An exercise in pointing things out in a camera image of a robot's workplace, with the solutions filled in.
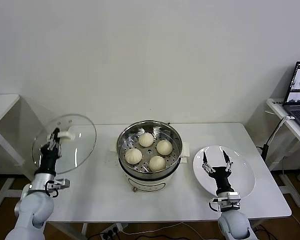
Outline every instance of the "pot handle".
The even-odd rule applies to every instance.
[[[181,164],[186,164],[187,163],[187,158],[190,157],[190,150],[189,150],[189,143],[183,141],[182,142],[182,152],[181,152]]]

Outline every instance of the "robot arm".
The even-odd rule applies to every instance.
[[[58,190],[69,188],[68,179],[55,180],[56,161],[61,157],[61,145],[56,128],[50,135],[48,143],[41,147],[41,164],[34,173],[34,180],[22,191],[21,199],[14,208],[18,218],[14,229],[6,236],[6,240],[44,240],[43,234],[46,220],[54,210],[52,198],[58,196]]]
[[[211,167],[208,164],[206,153],[203,153],[202,168],[208,173],[209,177],[216,182],[217,198],[213,198],[209,202],[210,208],[215,212],[221,212],[218,219],[220,231],[227,240],[258,240],[252,231],[249,220],[240,209],[240,194],[231,188],[228,177],[231,175],[231,167],[233,162],[229,156],[223,151],[223,157],[226,166]]]

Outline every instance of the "white plate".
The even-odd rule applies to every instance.
[[[239,192],[241,198],[248,196],[255,187],[256,178],[254,171],[251,169],[247,161],[236,151],[225,146],[207,146],[196,153],[193,159],[193,171],[196,179],[209,193],[216,195],[216,181],[209,177],[208,173],[202,168],[204,152],[211,167],[226,166],[223,151],[229,156],[233,162],[231,175],[228,180],[232,189]]]

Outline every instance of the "steamer basket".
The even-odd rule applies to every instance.
[[[143,133],[150,133],[154,142],[149,147],[139,144],[139,136]],[[161,140],[168,140],[172,144],[172,152],[167,156],[157,152],[157,144]],[[131,177],[142,181],[157,181],[171,175],[180,163],[182,152],[182,140],[178,132],[170,125],[154,120],[145,120],[133,123],[128,126],[117,139],[116,152],[122,169]],[[138,164],[127,163],[125,154],[129,149],[136,148],[142,153],[142,159]],[[161,156],[165,159],[166,168],[152,172],[149,168],[149,161],[154,156]]]

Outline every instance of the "white side table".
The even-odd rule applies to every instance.
[[[5,114],[16,104],[20,99],[18,94],[0,94],[0,120],[5,116]],[[12,163],[15,166],[20,166],[22,173],[28,178],[32,179],[33,174],[23,169],[21,166],[24,164],[25,160],[15,151],[15,149],[9,144],[9,142],[0,134],[0,145],[11,155]],[[0,205],[4,198],[19,198],[21,196],[22,190],[9,189],[14,178],[8,178],[0,190]]]
[[[288,113],[283,108],[283,98],[279,99],[272,99],[269,98],[266,101],[266,104],[271,108],[271,110],[280,118],[287,116]],[[293,139],[286,139],[283,141],[281,146],[279,146],[273,154],[271,154],[268,159],[265,161],[266,165],[268,166],[269,170],[273,170],[280,162],[283,160],[285,156],[288,155],[288,153],[293,149],[293,151],[296,151],[300,148],[300,145],[298,146],[297,143],[300,142],[300,126],[297,122],[293,120],[288,120],[284,123],[287,128],[293,133],[295,138]],[[282,182],[285,184],[285,186],[281,186],[280,190],[283,194],[291,194],[293,200],[297,204],[297,206],[300,208],[300,196],[296,192],[296,190],[292,187],[292,183],[289,180],[289,178],[286,175],[280,175],[279,176],[282,180]]]

